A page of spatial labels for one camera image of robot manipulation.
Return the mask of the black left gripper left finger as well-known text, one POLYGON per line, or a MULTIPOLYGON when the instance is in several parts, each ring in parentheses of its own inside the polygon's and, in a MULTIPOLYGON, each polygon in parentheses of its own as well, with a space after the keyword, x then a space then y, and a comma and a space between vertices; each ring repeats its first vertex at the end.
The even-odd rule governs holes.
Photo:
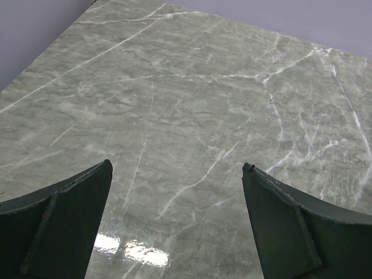
POLYGON ((1 278, 84 278, 112 173, 106 159, 1 202, 1 278))

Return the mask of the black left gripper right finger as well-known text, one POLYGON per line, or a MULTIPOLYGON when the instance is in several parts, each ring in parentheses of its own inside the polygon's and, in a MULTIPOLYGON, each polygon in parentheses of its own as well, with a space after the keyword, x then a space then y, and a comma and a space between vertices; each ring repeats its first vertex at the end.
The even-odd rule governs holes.
POLYGON ((245 163, 242 185, 264 278, 371 278, 371 216, 245 163))

